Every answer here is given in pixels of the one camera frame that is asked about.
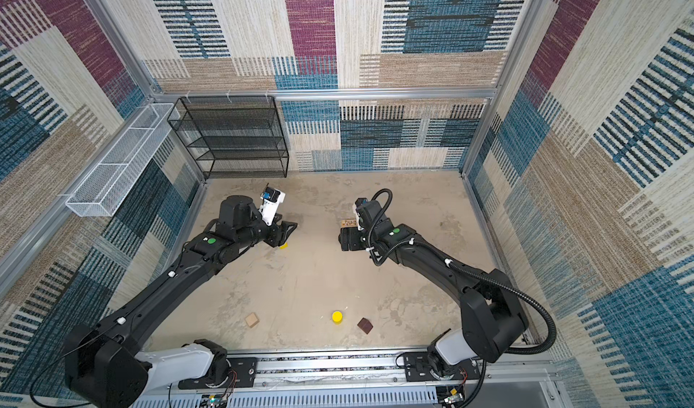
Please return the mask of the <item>small square wood block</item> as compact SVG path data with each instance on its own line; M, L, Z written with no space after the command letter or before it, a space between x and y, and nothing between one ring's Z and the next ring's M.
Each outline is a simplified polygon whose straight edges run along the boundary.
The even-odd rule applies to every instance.
M245 317L244 321L249 328L255 328L260 323L260 318L255 312L251 312Z

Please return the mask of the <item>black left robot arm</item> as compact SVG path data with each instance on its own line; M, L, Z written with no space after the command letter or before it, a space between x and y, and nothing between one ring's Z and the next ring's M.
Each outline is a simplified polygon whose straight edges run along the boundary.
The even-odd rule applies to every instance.
M226 265L260 243L285 245L297 225L278 214L284 192L267 187L261 198L256 206L247 196L227 197L218 218L185 244L155 281L94 327L75 327L64 341L67 388L97 407L128 407L143 393L181 381L209 388L229 385L228 351L208 339L153 352L143 346Z

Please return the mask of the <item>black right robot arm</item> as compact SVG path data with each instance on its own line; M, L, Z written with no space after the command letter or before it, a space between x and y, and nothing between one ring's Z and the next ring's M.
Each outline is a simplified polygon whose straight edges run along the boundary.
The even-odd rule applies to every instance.
M461 326L439 335L428 347L428 363L437 378L448 378L469 359L494 363L527 330L520 299L506 289L504 272L465 265L428 243L413 228L394 226L376 200L355 202L356 227L343 227L345 251L365 250L381 266L388 261L417 272L450 296L460 309Z

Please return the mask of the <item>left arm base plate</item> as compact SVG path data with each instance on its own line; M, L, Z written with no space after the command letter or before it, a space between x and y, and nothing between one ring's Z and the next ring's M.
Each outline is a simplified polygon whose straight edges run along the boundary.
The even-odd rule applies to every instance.
M208 372L199 378L179 381L179 390L250 388L254 386L258 366L257 357L228 357L213 360Z

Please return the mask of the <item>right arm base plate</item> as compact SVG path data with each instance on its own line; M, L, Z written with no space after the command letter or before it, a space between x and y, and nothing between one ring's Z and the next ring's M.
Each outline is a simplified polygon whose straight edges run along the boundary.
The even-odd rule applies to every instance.
M407 382L464 381L480 377L480 363L464 360L455 366L445 366L437 372L425 351L406 351L395 358L395 366L403 369Z

